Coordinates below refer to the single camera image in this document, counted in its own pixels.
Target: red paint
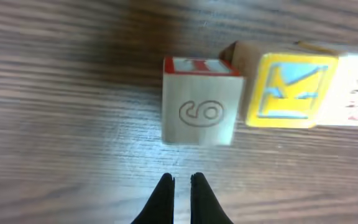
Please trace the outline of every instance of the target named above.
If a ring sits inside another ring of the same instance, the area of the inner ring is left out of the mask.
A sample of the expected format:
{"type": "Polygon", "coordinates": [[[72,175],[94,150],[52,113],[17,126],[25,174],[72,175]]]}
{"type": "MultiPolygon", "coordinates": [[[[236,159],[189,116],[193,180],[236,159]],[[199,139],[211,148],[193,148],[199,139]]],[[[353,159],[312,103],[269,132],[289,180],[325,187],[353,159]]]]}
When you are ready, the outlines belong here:
{"type": "Polygon", "coordinates": [[[238,70],[236,70],[234,67],[232,67],[227,61],[219,60],[224,66],[226,66],[230,72],[227,73],[218,73],[218,72],[212,72],[209,70],[208,66],[206,65],[206,61],[208,59],[198,59],[198,58],[189,58],[188,60],[191,60],[193,63],[193,66],[195,67],[194,71],[191,72],[177,72],[175,71],[175,65],[173,63],[173,57],[167,56],[165,57],[165,65],[164,65],[164,73],[166,74],[175,74],[175,75],[204,75],[204,76],[240,76],[240,73],[238,70]]]}
{"type": "Polygon", "coordinates": [[[208,66],[205,64],[206,60],[191,60],[195,70],[198,72],[210,72],[208,66]]]}

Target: yellow block face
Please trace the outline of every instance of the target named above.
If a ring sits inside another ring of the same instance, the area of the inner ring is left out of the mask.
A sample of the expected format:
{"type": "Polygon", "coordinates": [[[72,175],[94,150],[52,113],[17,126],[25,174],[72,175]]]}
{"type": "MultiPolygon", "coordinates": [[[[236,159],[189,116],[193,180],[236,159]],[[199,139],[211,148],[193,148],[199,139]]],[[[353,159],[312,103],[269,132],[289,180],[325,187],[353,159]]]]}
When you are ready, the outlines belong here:
{"type": "Polygon", "coordinates": [[[247,114],[247,125],[313,127],[336,67],[336,57],[264,55],[247,114]]]}

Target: toy block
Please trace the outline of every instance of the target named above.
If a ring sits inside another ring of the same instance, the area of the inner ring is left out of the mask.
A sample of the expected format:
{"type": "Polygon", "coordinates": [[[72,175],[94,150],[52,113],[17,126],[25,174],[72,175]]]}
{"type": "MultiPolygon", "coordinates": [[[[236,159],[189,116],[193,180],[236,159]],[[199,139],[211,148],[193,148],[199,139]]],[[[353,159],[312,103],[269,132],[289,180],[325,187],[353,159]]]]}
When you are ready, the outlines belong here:
{"type": "Polygon", "coordinates": [[[317,42],[299,42],[299,46],[328,52],[339,59],[317,123],[358,126],[358,47],[317,42]]]}
{"type": "Polygon", "coordinates": [[[163,141],[230,145],[243,87],[244,78],[223,60],[166,57],[163,141]]]}
{"type": "Polygon", "coordinates": [[[336,71],[337,57],[295,44],[238,41],[232,58],[247,80],[246,125],[312,128],[336,71]]]}

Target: wood grain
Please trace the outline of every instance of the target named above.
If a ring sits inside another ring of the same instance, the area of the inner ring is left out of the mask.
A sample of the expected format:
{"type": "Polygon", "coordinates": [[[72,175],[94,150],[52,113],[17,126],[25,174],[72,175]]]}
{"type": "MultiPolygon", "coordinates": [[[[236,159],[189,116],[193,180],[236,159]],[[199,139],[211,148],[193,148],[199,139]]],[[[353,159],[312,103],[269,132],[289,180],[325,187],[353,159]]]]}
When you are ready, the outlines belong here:
{"type": "Polygon", "coordinates": [[[164,172],[175,223],[195,172],[235,223],[358,223],[358,128],[162,145],[163,56],[237,39],[358,44],[358,1],[0,0],[0,223],[129,223],[164,172]]]}

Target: wooden block with number 6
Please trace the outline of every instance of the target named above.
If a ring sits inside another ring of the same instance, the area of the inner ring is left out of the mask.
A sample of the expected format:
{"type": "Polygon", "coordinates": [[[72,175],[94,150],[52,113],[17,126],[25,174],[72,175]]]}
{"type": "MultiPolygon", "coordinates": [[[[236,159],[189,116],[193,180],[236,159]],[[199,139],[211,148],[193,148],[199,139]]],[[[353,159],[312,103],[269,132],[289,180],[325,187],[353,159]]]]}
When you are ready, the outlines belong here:
{"type": "Polygon", "coordinates": [[[229,145],[244,79],[218,59],[166,57],[162,139],[168,144],[229,145]]]}

